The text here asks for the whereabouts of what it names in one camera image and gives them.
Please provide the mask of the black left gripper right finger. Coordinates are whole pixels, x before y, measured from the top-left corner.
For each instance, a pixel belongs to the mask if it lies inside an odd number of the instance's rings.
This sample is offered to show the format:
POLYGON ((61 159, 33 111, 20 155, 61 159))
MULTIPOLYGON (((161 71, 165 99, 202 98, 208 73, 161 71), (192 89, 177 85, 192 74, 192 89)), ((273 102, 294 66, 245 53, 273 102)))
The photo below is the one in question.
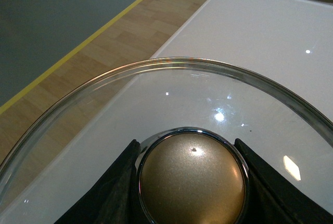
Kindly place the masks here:
POLYGON ((249 167, 250 200, 244 223, 332 223, 332 214, 323 209, 242 140, 235 148, 249 167))

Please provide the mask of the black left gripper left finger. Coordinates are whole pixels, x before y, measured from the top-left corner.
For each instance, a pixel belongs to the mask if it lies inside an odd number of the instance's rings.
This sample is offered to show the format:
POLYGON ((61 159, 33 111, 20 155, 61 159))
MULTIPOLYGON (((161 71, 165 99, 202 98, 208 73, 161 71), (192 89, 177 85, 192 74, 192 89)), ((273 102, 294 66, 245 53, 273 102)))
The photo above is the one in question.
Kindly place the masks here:
POLYGON ((139 154, 140 143, 134 139, 56 223, 131 223, 131 186, 139 154))

